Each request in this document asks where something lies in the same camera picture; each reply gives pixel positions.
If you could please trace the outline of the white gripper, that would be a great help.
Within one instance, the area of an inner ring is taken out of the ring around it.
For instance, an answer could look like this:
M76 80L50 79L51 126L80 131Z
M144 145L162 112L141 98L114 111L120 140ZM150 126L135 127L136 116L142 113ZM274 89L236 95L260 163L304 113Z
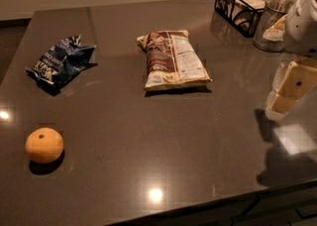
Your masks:
M270 121L282 120L306 93L317 85L317 59L298 57L282 62L268 94L265 115Z

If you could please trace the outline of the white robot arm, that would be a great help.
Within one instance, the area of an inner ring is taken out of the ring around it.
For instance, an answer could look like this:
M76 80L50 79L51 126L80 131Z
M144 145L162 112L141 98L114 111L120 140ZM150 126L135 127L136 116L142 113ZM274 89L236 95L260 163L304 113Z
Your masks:
M317 0L297 0L264 38L282 40L285 50L295 55L279 65L266 100L266 117L280 121L317 85Z

